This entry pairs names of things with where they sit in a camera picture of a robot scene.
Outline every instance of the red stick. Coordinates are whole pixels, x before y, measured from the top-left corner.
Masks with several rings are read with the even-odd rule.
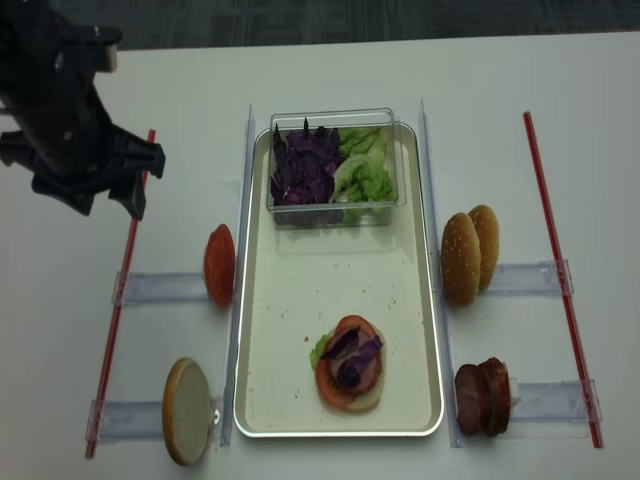
[[[155,130],[149,130],[147,141],[154,143],[156,140]],[[142,177],[143,185],[147,184],[147,175],[149,172],[144,172]],[[124,292],[125,282],[127,281],[127,274],[129,273],[129,267],[131,266],[131,257],[133,257],[133,247],[136,243],[136,232],[138,231],[138,221],[131,219],[129,225],[129,237],[127,238],[127,246],[124,250],[124,258],[122,259],[122,267],[120,268],[120,284],[116,287],[116,298],[113,306],[113,313],[111,314],[111,326],[109,327],[109,335],[107,336],[107,345],[104,350],[104,359],[102,360],[102,371],[100,372],[100,381],[98,383],[98,393],[96,393],[96,409],[95,409],[95,422],[91,427],[91,437],[87,441],[87,449],[84,452],[84,458],[91,459],[96,454],[96,447],[98,445],[97,435],[100,428],[100,417],[102,415],[102,403],[105,400],[107,394],[107,384],[109,383],[109,373],[111,372],[111,361],[113,360],[113,351],[116,346],[116,335],[118,334],[118,326],[120,325],[120,314],[122,313],[122,307],[120,306],[120,300],[122,299],[122,293]]]
[[[551,211],[551,200],[549,199],[547,182],[544,179],[544,172],[542,170],[542,160],[540,159],[540,151],[538,150],[536,132],[533,129],[533,120],[531,119],[531,113],[525,112],[523,114],[523,117],[524,125],[527,129],[527,137],[529,139],[531,157],[533,159],[533,168],[536,171],[536,178],[538,179],[538,189],[540,190],[540,198],[542,200],[542,208],[544,209],[544,217],[547,221],[549,240],[551,240],[551,250],[553,251],[553,258],[555,259],[556,264],[560,266],[562,264],[563,256],[562,251],[560,250],[560,240],[558,238],[556,224],[553,220],[553,212]],[[565,284],[565,272],[562,268],[558,268],[558,281],[560,282],[560,285]],[[587,372],[587,361],[584,358],[582,344],[580,343],[580,334],[578,333],[576,312],[573,309],[573,300],[570,295],[563,295],[562,301],[564,303],[564,311],[567,316],[567,323],[569,324],[569,334],[571,336],[571,345],[573,346],[573,354],[576,359],[576,366],[578,367],[578,376],[580,377],[580,382],[582,383],[584,404],[587,407],[587,414],[589,415],[591,439],[593,440],[594,448],[602,448],[602,433],[600,432],[600,421],[598,420],[598,416],[594,408],[591,383],[589,380],[589,374]]]

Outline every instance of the plastic container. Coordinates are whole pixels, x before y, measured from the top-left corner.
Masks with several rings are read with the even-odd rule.
[[[354,127],[379,127],[387,136],[384,167],[389,172],[394,197],[390,201],[349,203],[344,196],[335,203],[312,205],[275,205],[270,191],[271,177],[276,165],[273,152],[273,133],[276,125],[287,143],[287,134],[304,128],[305,118],[309,129],[320,126],[327,129]],[[402,145],[400,123],[388,108],[370,110],[345,110],[339,112],[277,114],[271,117],[269,176],[267,178],[267,209],[276,228],[335,227],[348,225],[388,225],[395,207],[406,201],[404,175],[402,173]]]

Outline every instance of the purple cabbage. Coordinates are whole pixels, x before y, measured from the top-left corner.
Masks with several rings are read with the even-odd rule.
[[[351,353],[358,347],[358,332],[360,327],[347,330],[342,337],[331,347],[326,353],[324,353],[320,359],[324,358],[340,358],[347,353]]]
[[[382,348],[382,340],[376,335],[360,347],[358,354],[349,357],[338,368],[337,380],[347,388],[353,388],[360,383],[360,374],[373,361]]]
[[[333,173],[344,161],[338,152],[338,130],[319,127],[312,133],[305,118],[304,129],[290,132],[287,141],[288,145],[276,125],[273,134],[276,169],[270,188],[274,204],[328,203],[335,189]]]

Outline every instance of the metal tray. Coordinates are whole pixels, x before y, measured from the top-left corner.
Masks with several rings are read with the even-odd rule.
[[[387,226],[276,230],[263,194],[268,131],[258,136],[241,295],[234,417],[250,437],[425,436],[444,402],[427,264],[416,136],[401,127],[406,204]],[[315,342],[349,314],[387,341],[385,389],[364,414],[320,400]]]

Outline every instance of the gray carpet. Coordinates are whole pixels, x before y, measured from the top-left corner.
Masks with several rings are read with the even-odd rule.
[[[640,0],[51,0],[119,48],[371,42],[640,28]]]

